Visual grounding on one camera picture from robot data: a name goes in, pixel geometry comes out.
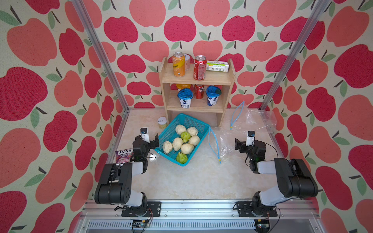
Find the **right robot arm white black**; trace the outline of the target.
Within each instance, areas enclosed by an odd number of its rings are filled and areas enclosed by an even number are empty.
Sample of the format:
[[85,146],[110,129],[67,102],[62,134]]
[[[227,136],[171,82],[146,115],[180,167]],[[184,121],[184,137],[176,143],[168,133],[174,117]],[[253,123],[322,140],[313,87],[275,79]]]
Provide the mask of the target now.
[[253,173],[275,175],[277,180],[275,186],[256,192],[250,201],[235,203],[233,209],[240,217],[277,216],[277,204],[317,196],[318,186],[302,159],[275,158],[266,161],[265,143],[256,140],[249,144],[235,139],[235,150],[247,155],[245,164]]

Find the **teal plastic basket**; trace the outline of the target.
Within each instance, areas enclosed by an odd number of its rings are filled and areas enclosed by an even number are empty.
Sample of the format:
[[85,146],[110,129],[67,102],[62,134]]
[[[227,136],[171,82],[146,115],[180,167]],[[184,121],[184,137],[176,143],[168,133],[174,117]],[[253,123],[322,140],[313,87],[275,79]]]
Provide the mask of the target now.
[[[177,138],[177,136],[179,136],[176,132],[176,127],[179,124],[185,126],[186,128],[195,127],[198,130],[198,135],[197,136],[200,138],[200,142],[197,146],[194,147],[194,150],[190,154],[186,154],[186,156],[188,157],[188,160],[184,164],[181,164],[176,160],[177,155],[178,155],[179,152],[181,152],[181,150],[178,150],[178,151],[172,150],[168,154],[165,154],[164,151],[163,151],[164,142],[166,142],[166,141],[173,142],[173,140],[175,138]],[[188,115],[185,115],[185,114],[179,114],[168,125],[168,127],[159,135],[159,138],[158,138],[159,139],[159,147],[157,147],[155,149],[155,151],[159,155],[161,155],[161,156],[165,157],[166,159],[170,160],[171,162],[173,162],[177,165],[180,165],[182,167],[185,167],[190,162],[190,160],[192,159],[192,157],[194,156],[194,154],[196,153],[196,151],[198,150],[198,148],[202,144],[202,141],[205,139],[205,137],[207,136],[208,133],[209,133],[209,125],[208,124],[206,124],[203,121],[200,121],[200,120],[198,120],[194,117],[191,117],[191,116],[188,116]]]

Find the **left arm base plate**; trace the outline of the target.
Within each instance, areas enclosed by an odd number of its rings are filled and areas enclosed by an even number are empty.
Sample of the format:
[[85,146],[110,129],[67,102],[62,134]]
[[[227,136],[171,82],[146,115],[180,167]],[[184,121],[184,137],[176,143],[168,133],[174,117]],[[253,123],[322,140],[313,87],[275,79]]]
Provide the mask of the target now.
[[124,206],[122,217],[160,217],[162,202],[146,202],[139,207]]

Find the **green pear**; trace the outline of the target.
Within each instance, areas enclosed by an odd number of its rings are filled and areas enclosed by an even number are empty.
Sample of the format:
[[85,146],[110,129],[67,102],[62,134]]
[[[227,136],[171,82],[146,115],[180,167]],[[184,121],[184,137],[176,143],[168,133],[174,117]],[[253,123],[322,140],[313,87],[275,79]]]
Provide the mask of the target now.
[[189,140],[190,140],[190,138],[191,138],[191,135],[190,135],[190,133],[188,133],[188,132],[182,132],[182,133],[180,134],[180,137],[181,137],[183,143],[188,143]]
[[176,161],[180,164],[185,164],[188,161],[188,156],[182,152],[179,152],[176,157]]

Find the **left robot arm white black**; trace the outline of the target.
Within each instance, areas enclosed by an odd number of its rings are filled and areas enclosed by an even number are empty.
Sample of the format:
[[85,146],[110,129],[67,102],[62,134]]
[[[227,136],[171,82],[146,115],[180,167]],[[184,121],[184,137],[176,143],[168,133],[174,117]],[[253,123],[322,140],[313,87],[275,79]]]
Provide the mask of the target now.
[[148,167],[148,154],[159,146],[159,135],[150,142],[137,136],[133,142],[134,155],[128,163],[106,164],[95,191],[97,204],[122,204],[147,209],[145,193],[132,190],[132,178],[144,174]]

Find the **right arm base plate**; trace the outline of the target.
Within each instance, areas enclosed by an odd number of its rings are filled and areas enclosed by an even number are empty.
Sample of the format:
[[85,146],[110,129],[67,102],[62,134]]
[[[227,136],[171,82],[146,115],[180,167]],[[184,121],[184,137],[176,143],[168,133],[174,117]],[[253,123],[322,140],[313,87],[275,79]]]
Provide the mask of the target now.
[[265,206],[257,201],[236,202],[232,208],[237,210],[239,217],[277,217],[278,213],[274,206]]

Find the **clear zip-top bag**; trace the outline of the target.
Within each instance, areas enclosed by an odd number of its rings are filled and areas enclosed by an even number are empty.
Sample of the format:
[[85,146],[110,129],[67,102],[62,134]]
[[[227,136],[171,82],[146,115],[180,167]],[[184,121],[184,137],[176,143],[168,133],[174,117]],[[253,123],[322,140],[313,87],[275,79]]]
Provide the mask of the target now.
[[246,108],[245,101],[234,110],[229,129],[240,131],[255,131],[274,133],[277,119],[271,111]]
[[226,162],[234,157],[243,155],[235,150],[235,139],[246,143],[247,131],[234,127],[225,129],[214,127],[209,129],[208,143],[219,163]]

